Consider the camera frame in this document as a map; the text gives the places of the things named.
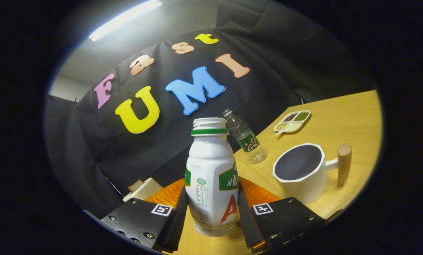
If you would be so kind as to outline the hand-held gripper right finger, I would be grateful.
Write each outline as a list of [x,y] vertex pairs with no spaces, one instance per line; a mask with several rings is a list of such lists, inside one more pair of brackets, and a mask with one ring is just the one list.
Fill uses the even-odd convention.
[[292,246],[326,224],[326,220],[294,197],[281,199],[243,177],[239,178],[239,214],[253,253]]

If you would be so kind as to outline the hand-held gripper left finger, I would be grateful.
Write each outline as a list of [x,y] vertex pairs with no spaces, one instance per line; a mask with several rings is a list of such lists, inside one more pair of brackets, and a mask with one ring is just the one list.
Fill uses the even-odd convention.
[[173,253],[182,237],[187,206],[182,178],[146,199],[130,198],[100,224],[136,245]]

